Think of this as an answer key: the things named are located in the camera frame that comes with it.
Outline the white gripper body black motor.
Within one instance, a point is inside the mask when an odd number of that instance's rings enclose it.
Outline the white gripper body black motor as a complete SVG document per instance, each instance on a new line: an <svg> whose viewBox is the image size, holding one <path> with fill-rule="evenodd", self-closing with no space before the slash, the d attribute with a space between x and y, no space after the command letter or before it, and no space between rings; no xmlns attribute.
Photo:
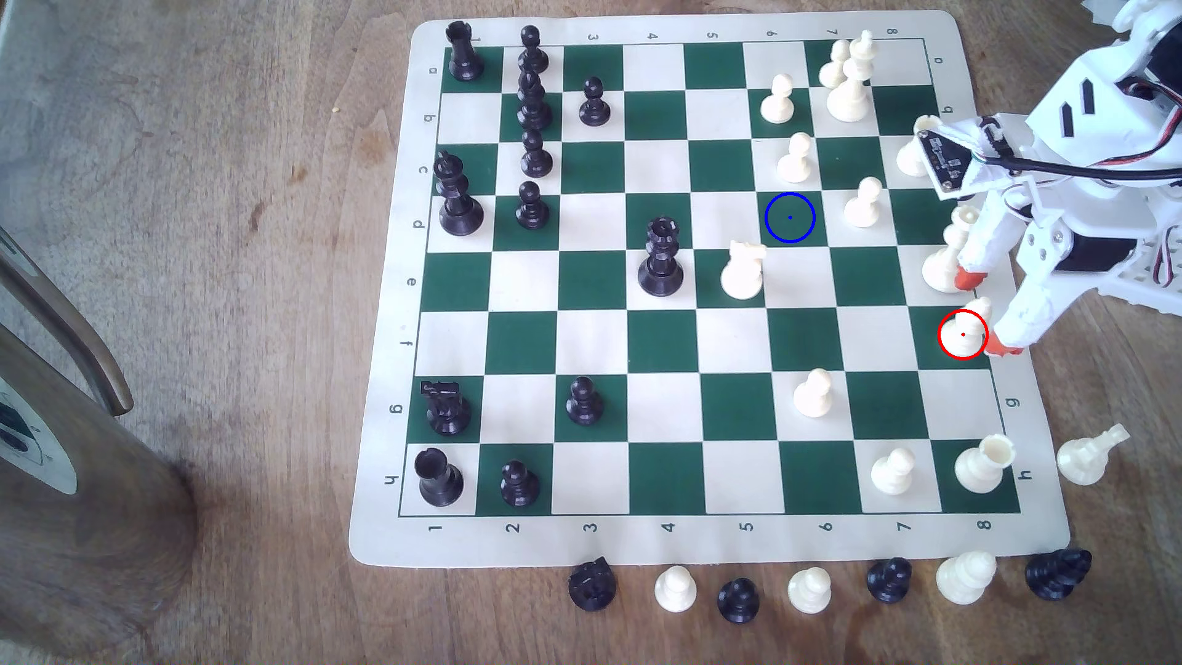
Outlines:
<svg viewBox="0 0 1182 665"><path fill-rule="evenodd" d="M1007 204L1026 219L1019 241L1033 234L1034 249L1047 252L1027 275L1111 270L1155 230L1148 202L1155 182L1125 180L1138 161L1154 159L1154 118L994 115L979 126L991 158L1027 161L1027 167L981 165L987 194L1018 185Z"/></svg>

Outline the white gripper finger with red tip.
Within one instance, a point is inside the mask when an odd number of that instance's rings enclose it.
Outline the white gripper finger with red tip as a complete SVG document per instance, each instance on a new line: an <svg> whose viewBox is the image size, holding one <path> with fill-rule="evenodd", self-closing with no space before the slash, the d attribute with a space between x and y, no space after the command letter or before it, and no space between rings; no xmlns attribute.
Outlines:
<svg viewBox="0 0 1182 665"><path fill-rule="evenodd" d="M1004 315L992 324L988 356L1018 356L1058 321L1086 291L1100 283L1098 272L1053 270L1027 275Z"/></svg>
<svg viewBox="0 0 1182 665"><path fill-rule="evenodd" d="M974 291L1019 241L1026 219L1007 204L1007 195L1018 185L987 194L980 217L970 228L965 248L957 255L954 285L957 291Z"/></svg>

